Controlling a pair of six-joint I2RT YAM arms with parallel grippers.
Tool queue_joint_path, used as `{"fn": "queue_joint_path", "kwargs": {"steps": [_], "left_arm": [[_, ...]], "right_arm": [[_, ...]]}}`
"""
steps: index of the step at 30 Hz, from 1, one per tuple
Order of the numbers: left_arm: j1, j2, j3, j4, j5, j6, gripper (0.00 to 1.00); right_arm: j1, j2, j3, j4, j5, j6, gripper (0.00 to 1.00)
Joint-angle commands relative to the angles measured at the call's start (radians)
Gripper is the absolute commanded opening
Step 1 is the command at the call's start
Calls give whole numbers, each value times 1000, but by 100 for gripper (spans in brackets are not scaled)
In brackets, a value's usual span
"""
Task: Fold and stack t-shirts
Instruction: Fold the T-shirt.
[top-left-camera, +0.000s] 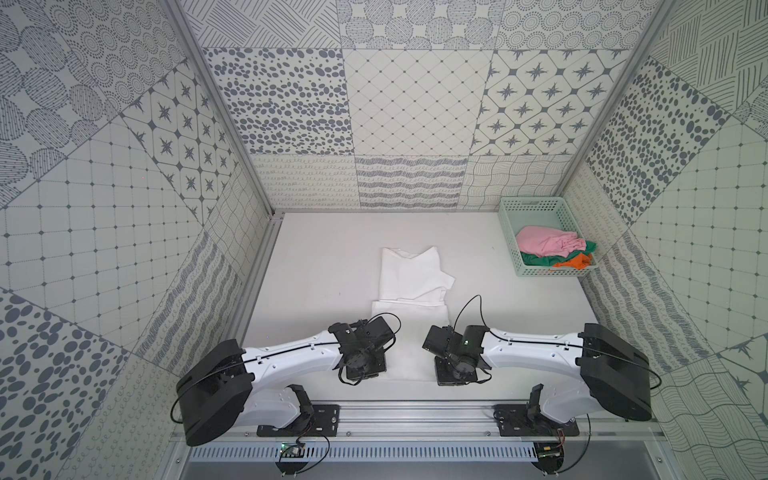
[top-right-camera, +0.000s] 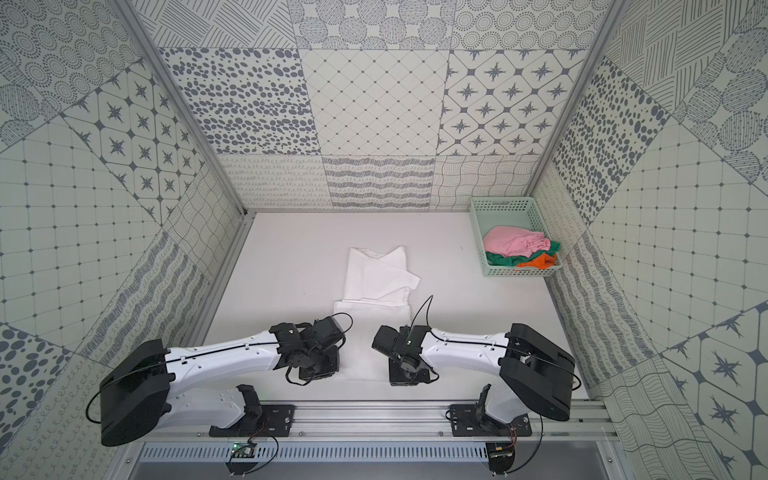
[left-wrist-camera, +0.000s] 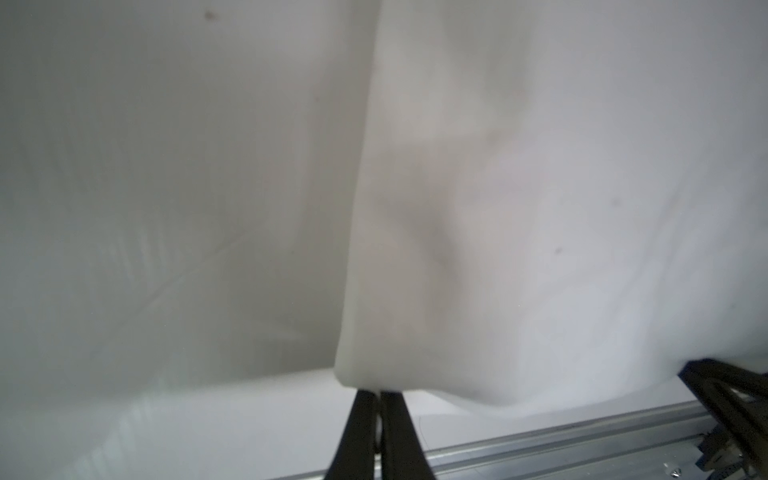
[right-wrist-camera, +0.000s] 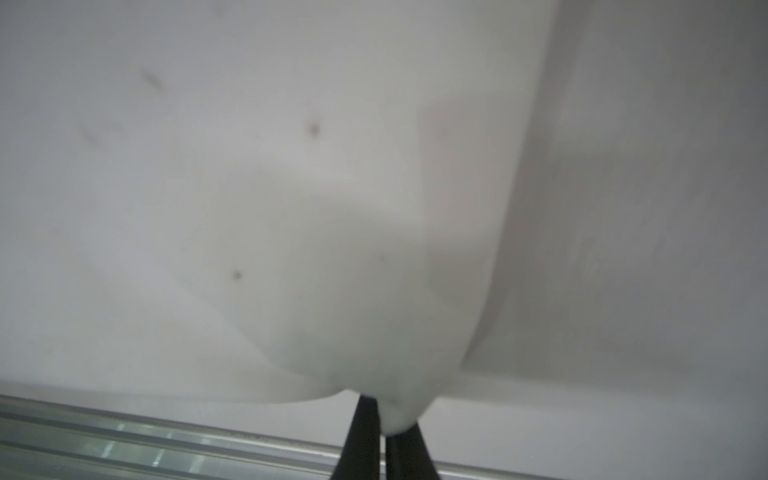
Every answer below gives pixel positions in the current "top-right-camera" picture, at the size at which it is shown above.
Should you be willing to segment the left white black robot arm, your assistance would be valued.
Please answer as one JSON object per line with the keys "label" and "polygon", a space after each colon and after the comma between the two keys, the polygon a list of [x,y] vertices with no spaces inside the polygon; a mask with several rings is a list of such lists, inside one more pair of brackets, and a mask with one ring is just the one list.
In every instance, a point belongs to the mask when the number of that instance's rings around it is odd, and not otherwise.
{"label": "left white black robot arm", "polygon": [[100,442],[122,446],[157,430],[206,426],[209,435],[287,436],[293,406],[267,407],[256,388],[214,383],[250,373],[298,373],[298,385],[339,370],[346,333],[331,316],[300,324],[280,323],[238,340],[197,347],[166,347],[149,340],[133,350],[100,385]]}

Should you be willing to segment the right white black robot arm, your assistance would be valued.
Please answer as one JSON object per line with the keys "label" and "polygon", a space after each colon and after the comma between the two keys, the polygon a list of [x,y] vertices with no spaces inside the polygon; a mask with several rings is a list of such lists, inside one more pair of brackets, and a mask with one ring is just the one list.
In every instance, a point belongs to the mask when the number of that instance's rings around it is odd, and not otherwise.
{"label": "right white black robot arm", "polygon": [[389,361],[392,386],[431,384],[442,368],[496,376],[473,404],[448,408],[452,434],[529,436],[528,414],[565,422],[571,416],[575,360],[567,351],[526,324],[506,333],[467,335],[426,325],[382,326],[372,348]]}

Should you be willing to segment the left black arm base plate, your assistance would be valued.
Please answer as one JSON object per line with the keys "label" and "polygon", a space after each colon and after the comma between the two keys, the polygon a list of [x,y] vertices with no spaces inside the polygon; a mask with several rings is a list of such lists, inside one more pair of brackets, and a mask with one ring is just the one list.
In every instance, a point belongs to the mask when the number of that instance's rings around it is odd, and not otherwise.
{"label": "left black arm base plate", "polygon": [[294,421],[296,406],[293,404],[262,405],[258,413],[248,412],[235,424],[227,428],[211,426],[209,436],[225,437],[268,437],[287,438]]}

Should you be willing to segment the white t-shirt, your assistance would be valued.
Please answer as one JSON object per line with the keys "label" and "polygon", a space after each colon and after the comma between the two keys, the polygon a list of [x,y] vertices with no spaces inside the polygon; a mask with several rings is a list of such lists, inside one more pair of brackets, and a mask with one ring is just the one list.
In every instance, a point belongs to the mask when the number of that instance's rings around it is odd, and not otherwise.
{"label": "white t-shirt", "polygon": [[336,317],[349,329],[335,379],[388,381],[388,359],[372,348],[372,341],[380,326],[398,328],[411,320],[409,296],[420,281],[408,269],[403,246],[389,253],[349,251],[342,299],[334,303]]}

